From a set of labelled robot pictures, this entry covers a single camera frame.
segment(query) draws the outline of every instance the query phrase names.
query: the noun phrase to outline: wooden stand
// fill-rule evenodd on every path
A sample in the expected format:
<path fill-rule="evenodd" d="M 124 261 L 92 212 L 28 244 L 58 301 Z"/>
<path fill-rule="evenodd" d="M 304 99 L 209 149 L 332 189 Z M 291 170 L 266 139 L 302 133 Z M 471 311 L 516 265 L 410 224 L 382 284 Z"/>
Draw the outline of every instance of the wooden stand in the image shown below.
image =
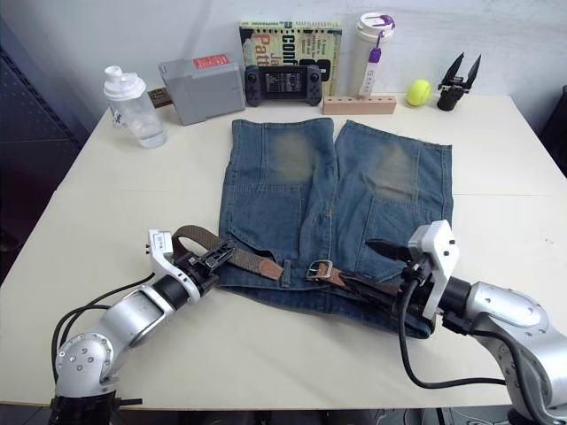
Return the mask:
<path fill-rule="evenodd" d="M 393 113 L 396 98 L 392 95 L 372 97 L 325 96 L 323 115 L 359 115 Z"/>

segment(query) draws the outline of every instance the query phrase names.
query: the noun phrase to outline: metal buckle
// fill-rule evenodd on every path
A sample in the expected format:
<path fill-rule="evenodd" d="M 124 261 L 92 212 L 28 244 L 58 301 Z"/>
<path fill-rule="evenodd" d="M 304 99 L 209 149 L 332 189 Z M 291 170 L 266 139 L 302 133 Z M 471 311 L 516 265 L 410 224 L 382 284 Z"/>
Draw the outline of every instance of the metal buckle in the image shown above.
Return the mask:
<path fill-rule="evenodd" d="M 325 264 L 327 266 L 327 271 L 324 274 L 319 274 L 319 265 Z M 333 268 L 333 262 L 330 259 L 317 259 L 309 265 L 305 278 L 308 281 L 318 281 L 320 279 L 329 279 L 330 272 Z"/>

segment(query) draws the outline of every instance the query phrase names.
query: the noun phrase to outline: plastic water bottle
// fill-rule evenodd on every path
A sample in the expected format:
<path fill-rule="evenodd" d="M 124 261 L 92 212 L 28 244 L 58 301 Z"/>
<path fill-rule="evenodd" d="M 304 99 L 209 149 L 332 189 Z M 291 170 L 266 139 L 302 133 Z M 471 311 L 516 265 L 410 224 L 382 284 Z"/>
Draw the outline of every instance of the plastic water bottle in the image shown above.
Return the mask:
<path fill-rule="evenodd" d="M 157 148 L 167 140 L 145 82 L 136 73 L 123 73 L 119 66 L 105 69 L 105 95 L 111 103 L 114 124 L 127 127 L 144 148 Z"/>
<path fill-rule="evenodd" d="M 370 93 L 375 91 L 374 82 L 376 80 L 378 60 L 380 64 L 383 63 L 384 48 L 390 41 L 394 28 L 396 28 L 396 24 L 392 17 L 383 12 L 368 12 L 361 15 L 356 24 L 356 37 L 350 66 L 349 95 L 358 96 L 362 91 Z M 376 62 L 373 63 L 371 52 L 377 47 L 378 38 L 380 38 L 380 55 L 375 59 Z M 372 87 L 362 90 L 369 64 L 374 65 L 373 67 L 375 68 L 373 69 L 374 80 L 372 81 Z"/>

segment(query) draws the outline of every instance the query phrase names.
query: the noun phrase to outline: denim shorts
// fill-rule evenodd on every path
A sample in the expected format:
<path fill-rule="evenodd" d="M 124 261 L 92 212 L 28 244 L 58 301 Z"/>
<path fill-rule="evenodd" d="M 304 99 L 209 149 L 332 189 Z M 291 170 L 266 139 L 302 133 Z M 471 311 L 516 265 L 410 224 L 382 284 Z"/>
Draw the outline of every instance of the denim shorts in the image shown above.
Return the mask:
<path fill-rule="evenodd" d="M 420 142 L 348 121 L 333 142 L 328 118 L 297 123 L 232 123 L 233 147 L 222 192 L 220 235 L 283 267 L 273 281 L 243 269 L 220 271 L 220 286 L 268 305 L 335 313 L 397 330 L 394 315 L 321 281 L 309 265 L 331 260 L 342 271 L 399 286 L 403 263 L 364 242 L 407 244 L 417 227 L 451 220 L 451 146 Z M 408 334 L 431 324 L 410 314 Z"/>

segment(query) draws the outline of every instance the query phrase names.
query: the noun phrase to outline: faded knee patch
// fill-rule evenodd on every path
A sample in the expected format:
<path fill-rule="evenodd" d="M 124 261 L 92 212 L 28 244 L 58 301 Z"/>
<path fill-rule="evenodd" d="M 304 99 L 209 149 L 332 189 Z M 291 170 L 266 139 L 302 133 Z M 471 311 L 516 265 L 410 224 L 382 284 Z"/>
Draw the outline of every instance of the faded knee patch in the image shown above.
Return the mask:
<path fill-rule="evenodd" d="M 270 180 L 304 182 L 313 174 L 313 147 L 300 131 L 286 130 L 276 135 L 268 147 Z"/>
<path fill-rule="evenodd" d="M 362 178 L 379 197 L 415 201 L 417 177 L 413 155 L 413 151 L 408 153 L 396 143 L 380 144 L 369 152 Z"/>

